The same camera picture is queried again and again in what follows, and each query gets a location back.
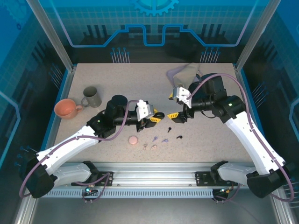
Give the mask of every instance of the metal post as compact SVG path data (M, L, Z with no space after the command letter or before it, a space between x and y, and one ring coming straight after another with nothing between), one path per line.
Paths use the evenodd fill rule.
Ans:
M268 25L271 17L273 16L276 8L278 7L281 0L270 0L268 5L266 6L261 18L259 19L255 29L253 30L246 46L244 47L237 63L236 63L236 70L240 71L244 64L246 63L247 59L249 58L253 48L255 47L257 41L260 39L261 35L263 34L266 26Z
M36 16L37 20L41 24L44 32L46 33L48 39L52 43L55 51L57 52L58 56L60 57L62 63L66 67L66 69L71 72L73 69L73 64L64 49L54 27L52 26L49 18L47 17L46 12L44 11L41 3L38 0L27 0L32 12Z

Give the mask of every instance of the gray mug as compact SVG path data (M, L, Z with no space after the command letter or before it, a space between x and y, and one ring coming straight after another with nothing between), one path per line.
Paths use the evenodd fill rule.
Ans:
M83 90L83 99L81 100L81 104L84 107L98 107L101 105L102 100L100 99L97 88L94 86L89 86Z

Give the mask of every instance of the mug handle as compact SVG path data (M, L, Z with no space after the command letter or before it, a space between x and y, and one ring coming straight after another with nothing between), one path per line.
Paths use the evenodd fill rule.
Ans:
M83 99L81 100L81 104L84 106L84 107L89 107L89 103L87 102L87 104L85 105L84 104L84 100L86 99L86 97L83 97Z
M76 106L76 110L78 113L80 113L81 111L83 111L83 106L82 105Z

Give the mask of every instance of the speckled countertop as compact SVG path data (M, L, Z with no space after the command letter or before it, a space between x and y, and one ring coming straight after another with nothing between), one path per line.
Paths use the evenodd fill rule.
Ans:
M168 97L172 86L166 78L170 69L184 63L92 63L78 64L68 98L80 104L83 89L90 85L96 86L102 98L98 108L85 108L72 120L62 120L58 130L56 143L73 135L77 130L105 109L107 101L113 95L121 94L128 98L148 100L150 104L165 114L182 111L183 107ZM235 77L231 63L202 63L203 74L212 72L228 73ZM223 79L228 95L241 96L238 86ZM135 135L139 139L137 145L130 145L128 138ZM155 127L137 133L135 126L125 126L121 134L113 141L101 142L92 146L70 161L93 162L218 162L221 160L251 162L242 144L222 124L220 119L208 119L196 113L194 119L185 124L176 124L165 117Z

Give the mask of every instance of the gear logo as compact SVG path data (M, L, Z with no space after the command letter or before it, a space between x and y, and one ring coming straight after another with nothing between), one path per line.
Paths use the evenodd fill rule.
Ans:
M12 18L21 23L27 15L27 5L25 0L0 0L0 7L5 6Z
M156 16L168 13L169 9L174 9L174 4L178 3L178 0L132 0L132 3L135 5L135 9L140 10L140 13Z

